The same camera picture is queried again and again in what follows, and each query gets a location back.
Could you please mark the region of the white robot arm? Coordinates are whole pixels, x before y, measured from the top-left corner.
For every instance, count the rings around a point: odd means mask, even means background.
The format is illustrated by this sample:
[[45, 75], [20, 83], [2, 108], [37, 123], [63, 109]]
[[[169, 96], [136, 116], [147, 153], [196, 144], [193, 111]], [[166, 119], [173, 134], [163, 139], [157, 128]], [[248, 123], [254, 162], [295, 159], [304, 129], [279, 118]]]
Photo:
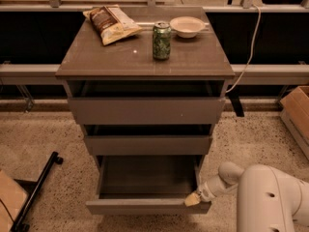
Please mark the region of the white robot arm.
[[309, 184], [274, 167], [226, 161], [184, 200], [187, 207], [237, 194], [237, 232], [295, 232], [309, 226]]

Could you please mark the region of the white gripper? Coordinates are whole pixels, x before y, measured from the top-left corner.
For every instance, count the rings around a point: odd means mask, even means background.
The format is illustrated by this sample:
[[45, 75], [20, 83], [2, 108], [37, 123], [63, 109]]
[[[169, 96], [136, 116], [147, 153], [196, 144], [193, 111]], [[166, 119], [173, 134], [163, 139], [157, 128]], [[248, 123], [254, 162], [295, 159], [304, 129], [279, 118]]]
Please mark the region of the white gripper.
[[186, 207], [198, 205], [202, 202], [211, 202], [215, 198], [215, 195], [211, 192], [211, 189], [207, 182], [204, 182], [197, 188], [197, 192], [190, 193], [184, 200]]

